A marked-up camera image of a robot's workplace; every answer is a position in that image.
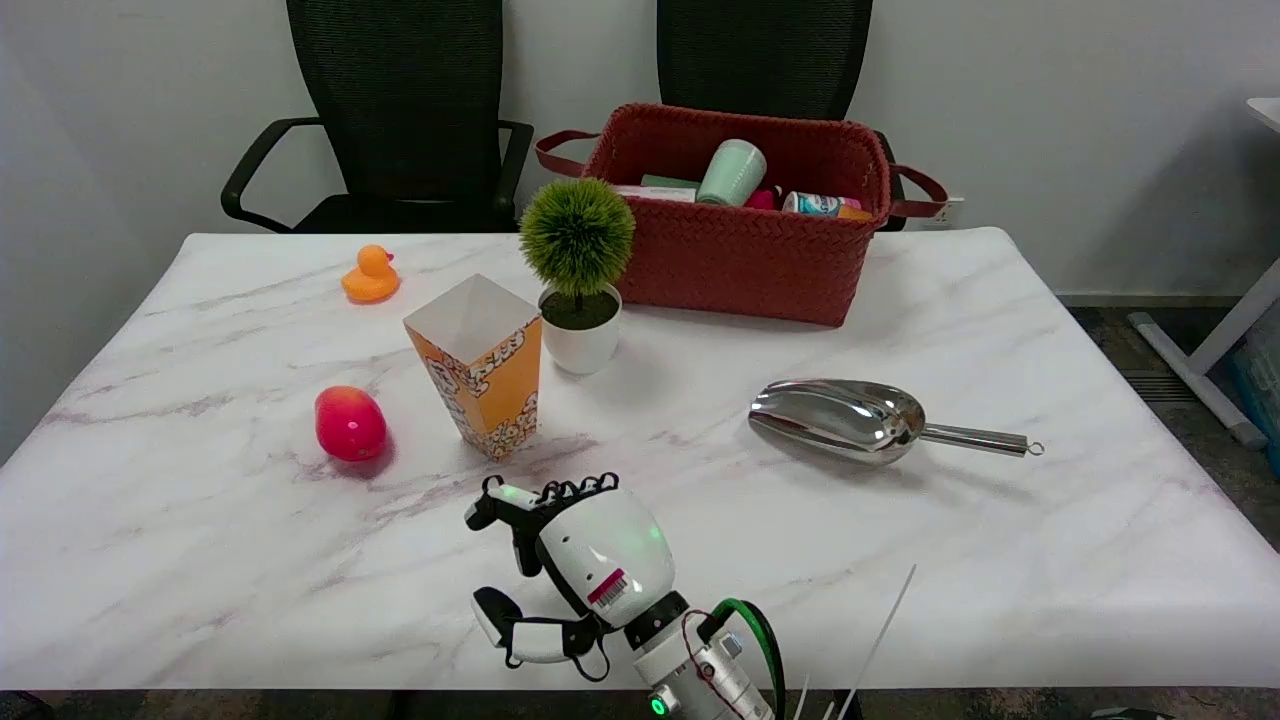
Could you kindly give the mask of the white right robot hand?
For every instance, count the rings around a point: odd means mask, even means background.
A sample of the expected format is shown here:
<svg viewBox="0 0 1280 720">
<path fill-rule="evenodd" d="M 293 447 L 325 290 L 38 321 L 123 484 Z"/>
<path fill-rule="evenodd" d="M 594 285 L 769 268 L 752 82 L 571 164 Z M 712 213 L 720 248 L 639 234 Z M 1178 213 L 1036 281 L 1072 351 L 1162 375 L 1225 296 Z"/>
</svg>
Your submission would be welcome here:
<svg viewBox="0 0 1280 720">
<path fill-rule="evenodd" d="M 581 480 L 522 489 L 500 475 L 484 479 L 467 509 L 470 530 L 497 521 L 511 529 L 515 560 L 527 578 L 547 574 L 572 610 L 571 618 L 535 618 L 506 593 L 481 587 L 471 606 L 508 669 L 571 662 L 589 682 L 582 660 L 603 652 L 622 632 L 643 659 L 678 629 L 689 602 L 675 589 L 675 556 L 645 505 L 605 471 Z"/>
</svg>

